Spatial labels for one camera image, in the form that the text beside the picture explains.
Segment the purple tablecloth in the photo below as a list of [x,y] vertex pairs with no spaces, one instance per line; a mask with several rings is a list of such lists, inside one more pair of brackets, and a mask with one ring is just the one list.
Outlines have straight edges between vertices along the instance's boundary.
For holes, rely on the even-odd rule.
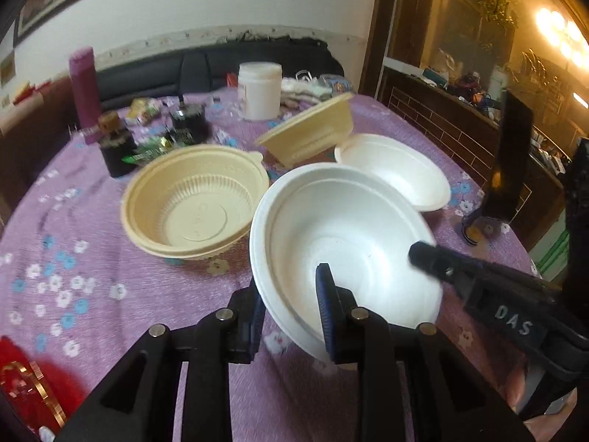
[[[213,139],[264,153],[273,180],[285,172],[255,138],[276,122],[244,122],[232,108],[234,90],[217,93],[207,109]],[[189,95],[202,101],[210,95]],[[528,254],[508,225],[487,226],[476,249],[456,232],[480,202],[478,186],[438,147],[372,98],[351,101],[355,132],[393,137],[427,155],[450,182],[452,200],[425,214],[437,242],[528,273]],[[157,131],[141,129],[140,133]],[[328,153],[317,159],[327,160]],[[126,237],[120,204],[132,175],[113,179],[96,145],[75,137],[32,186],[0,242],[0,334],[38,362],[51,360],[90,392],[152,324],[170,328],[198,322],[223,307],[251,278],[248,242],[212,260],[178,264],[145,254]],[[438,326],[499,391],[521,355],[461,308],[444,287]],[[354,372],[305,354],[267,315],[264,344],[253,364],[231,366],[236,441],[352,440],[356,419]]]

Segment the black leather sofa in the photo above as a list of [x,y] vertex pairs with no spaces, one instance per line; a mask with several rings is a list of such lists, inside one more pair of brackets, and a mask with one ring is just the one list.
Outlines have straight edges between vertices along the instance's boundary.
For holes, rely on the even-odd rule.
[[176,50],[98,72],[98,90],[104,110],[128,106],[134,98],[179,96],[226,86],[226,75],[239,72],[241,63],[269,61],[282,65],[283,76],[300,70],[313,76],[344,76],[327,44],[315,39],[278,38],[234,41]]

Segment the white jar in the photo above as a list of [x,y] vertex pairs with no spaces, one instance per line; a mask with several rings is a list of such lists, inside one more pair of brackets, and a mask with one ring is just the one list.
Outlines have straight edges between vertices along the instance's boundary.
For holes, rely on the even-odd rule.
[[277,63],[239,65],[238,91],[241,117],[274,119],[281,112],[282,66]]

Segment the purple thermos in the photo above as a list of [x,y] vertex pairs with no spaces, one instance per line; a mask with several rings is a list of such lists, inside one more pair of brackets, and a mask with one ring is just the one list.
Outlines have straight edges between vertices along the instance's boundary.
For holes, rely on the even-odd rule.
[[[98,118],[102,113],[98,84],[96,83],[96,68],[94,67],[94,50],[91,46],[82,48],[70,56],[70,78],[74,102],[80,119],[80,128],[94,128],[98,125]],[[95,131],[84,136],[86,144],[96,143],[102,134]]]

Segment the silver bolt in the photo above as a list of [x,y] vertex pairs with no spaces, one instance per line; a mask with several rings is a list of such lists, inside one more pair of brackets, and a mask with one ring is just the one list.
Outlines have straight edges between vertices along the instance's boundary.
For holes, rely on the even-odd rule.
[[163,324],[154,324],[149,328],[149,335],[151,337],[163,336],[165,332],[166,326],[164,326]]
[[437,327],[431,322],[422,322],[419,324],[419,330],[426,336],[433,336],[436,332],[438,332]]
[[229,308],[219,309],[215,313],[215,317],[218,320],[231,320],[233,318],[233,311]]
[[354,320],[365,320],[368,319],[369,312],[365,308],[353,308],[350,311],[350,315]]

